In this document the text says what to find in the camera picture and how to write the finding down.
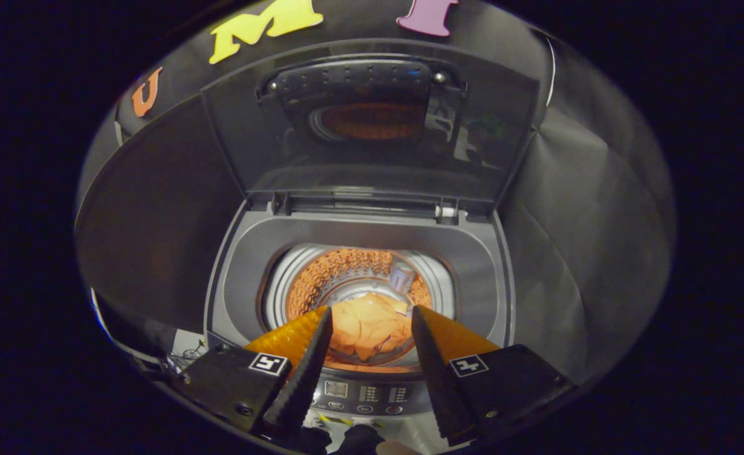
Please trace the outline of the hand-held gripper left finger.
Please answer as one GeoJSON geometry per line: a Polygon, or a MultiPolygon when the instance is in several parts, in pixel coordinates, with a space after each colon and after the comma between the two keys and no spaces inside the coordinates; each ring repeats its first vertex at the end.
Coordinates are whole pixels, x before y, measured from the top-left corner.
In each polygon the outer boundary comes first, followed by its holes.
{"type": "Polygon", "coordinates": [[[299,433],[333,334],[320,307],[245,346],[222,344],[179,375],[179,394],[236,431],[260,437],[299,433]]]}

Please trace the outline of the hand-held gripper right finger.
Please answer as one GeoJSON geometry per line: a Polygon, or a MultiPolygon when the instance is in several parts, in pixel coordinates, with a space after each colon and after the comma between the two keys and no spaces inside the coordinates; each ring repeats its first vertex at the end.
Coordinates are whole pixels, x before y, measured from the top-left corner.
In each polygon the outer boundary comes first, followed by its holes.
{"type": "Polygon", "coordinates": [[[411,331],[442,438],[490,446],[539,423],[576,394],[565,374],[522,344],[500,348],[432,309],[411,331]]]}

